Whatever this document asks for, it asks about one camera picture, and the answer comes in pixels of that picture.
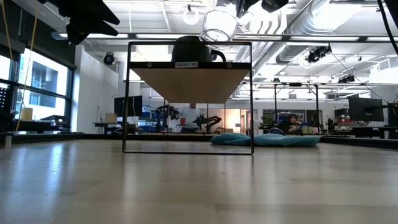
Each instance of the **person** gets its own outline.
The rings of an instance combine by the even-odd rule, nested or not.
[[[200,128],[194,121],[199,117],[200,110],[196,103],[190,103],[189,106],[182,107],[178,113],[185,118],[185,126],[182,127],[181,133],[196,133]]]
[[[287,117],[287,122],[283,125],[283,131],[287,134],[299,134],[300,123],[296,114],[290,114]]]

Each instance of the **shelf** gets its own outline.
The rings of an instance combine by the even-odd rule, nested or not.
[[[130,62],[129,66],[170,103],[225,103],[251,72],[250,63]]]

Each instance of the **label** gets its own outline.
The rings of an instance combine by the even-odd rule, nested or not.
[[[175,68],[197,68],[198,62],[176,62]]]

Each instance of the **ceiling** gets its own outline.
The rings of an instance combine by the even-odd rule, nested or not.
[[[35,1],[13,0],[30,13],[34,13]],[[165,33],[165,34],[199,34],[202,31],[203,16],[210,10],[209,1],[191,0],[159,0],[159,1],[135,1],[135,0],[105,0],[104,2],[120,19],[121,23],[115,26],[119,32],[124,33]],[[282,10],[269,15],[266,11],[259,16],[262,22],[275,23],[270,19],[276,14],[285,16],[285,26],[289,28],[297,18],[297,14],[310,0],[290,0]],[[184,11],[190,4],[194,11],[198,12],[198,22],[194,25],[187,24],[183,19]],[[59,32],[65,31],[68,19],[58,15],[57,9],[50,4],[38,5],[39,19],[46,22]],[[341,4],[339,9],[344,9],[347,4]],[[384,24],[377,6],[372,4],[359,5],[357,10],[342,25],[338,26],[331,34],[334,35],[386,35]],[[394,35],[398,30],[388,13],[388,20]],[[192,19],[192,12],[187,14]],[[127,57],[126,46],[129,40],[89,40],[84,42],[86,50],[96,55],[104,55],[105,52],[115,52],[115,55],[123,60]],[[336,44],[332,43],[333,55],[328,55],[308,69],[303,59],[306,51],[295,57],[289,64],[276,65],[268,61],[262,65],[262,69],[256,72],[256,81],[270,82],[273,78],[280,78],[282,82],[337,82],[339,77],[354,72],[362,82],[369,80],[370,69],[378,66],[379,62],[393,57],[395,52],[391,44]],[[170,60],[170,47],[155,46],[139,49],[143,58],[153,60]],[[228,60],[236,59],[239,49],[233,48],[224,51]],[[268,54],[261,52],[260,57]]]

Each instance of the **computer monitor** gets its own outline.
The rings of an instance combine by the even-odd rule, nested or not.
[[[384,121],[383,103],[379,99],[348,97],[349,118],[356,121]]]
[[[114,99],[114,113],[118,114],[118,117],[123,117],[123,104],[124,97]],[[130,96],[127,111],[127,116],[142,116],[142,96]]]

